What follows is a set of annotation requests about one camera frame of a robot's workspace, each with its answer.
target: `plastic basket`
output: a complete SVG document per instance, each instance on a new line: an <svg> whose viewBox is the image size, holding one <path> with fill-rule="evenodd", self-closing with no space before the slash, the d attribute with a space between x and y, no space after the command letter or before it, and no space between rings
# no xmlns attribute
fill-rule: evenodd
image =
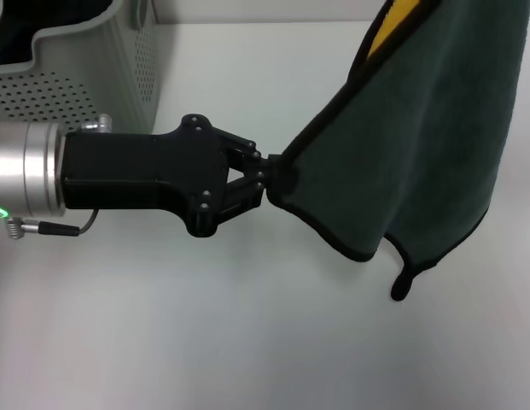
<svg viewBox="0 0 530 410"><path fill-rule="evenodd" d="M107 113L116 132L152 132L155 24L150 0L113 0L95 19L37 32L31 61L0 66L0 121L59 122L73 131Z"/></svg>

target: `white surface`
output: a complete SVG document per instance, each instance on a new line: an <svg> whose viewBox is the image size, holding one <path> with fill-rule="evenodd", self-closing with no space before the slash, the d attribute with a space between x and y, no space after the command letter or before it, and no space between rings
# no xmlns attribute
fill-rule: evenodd
<svg viewBox="0 0 530 410"><path fill-rule="evenodd" d="M384 0L154 0L162 23L371 21Z"/></svg>
<svg viewBox="0 0 530 410"><path fill-rule="evenodd" d="M156 131L202 113L277 153L366 26L162 27ZM206 240L158 211L73 240L0 226L0 410L530 410L530 41L489 215L402 303L397 260L267 203Z"/></svg>

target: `yellow fabric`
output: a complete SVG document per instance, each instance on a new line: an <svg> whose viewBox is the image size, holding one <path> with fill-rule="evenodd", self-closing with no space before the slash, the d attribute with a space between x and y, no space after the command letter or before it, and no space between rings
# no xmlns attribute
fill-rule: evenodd
<svg viewBox="0 0 530 410"><path fill-rule="evenodd" d="M376 34L373 45L370 48L368 57L384 43L386 38L392 34L401 22L407 18L412 10L420 3L420 0L395 0L392 8L388 11L386 18L382 22L382 27Z"/></svg>

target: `green cloth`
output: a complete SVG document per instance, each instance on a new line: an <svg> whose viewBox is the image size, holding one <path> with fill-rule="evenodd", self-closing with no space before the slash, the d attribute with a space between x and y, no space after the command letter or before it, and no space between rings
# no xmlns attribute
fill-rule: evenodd
<svg viewBox="0 0 530 410"><path fill-rule="evenodd" d="M399 301L489 207L530 0L422 0L367 59L390 6L347 83L280 156L269 198L355 261L390 239L405 260Z"/></svg>

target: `cable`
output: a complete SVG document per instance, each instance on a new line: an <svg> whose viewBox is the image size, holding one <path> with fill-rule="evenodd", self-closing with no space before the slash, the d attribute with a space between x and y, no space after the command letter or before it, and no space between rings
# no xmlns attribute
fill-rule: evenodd
<svg viewBox="0 0 530 410"><path fill-rule="evenodd" d="M39 235L78 237L83 233L86 233L92 227L92 225L94 225L94 222L96 221L99 212L99 209L94 209L92 215L90 216L90 219L82 228L79 228L78 226L53 224L51 222L39 222L38 233Z"/></svg>

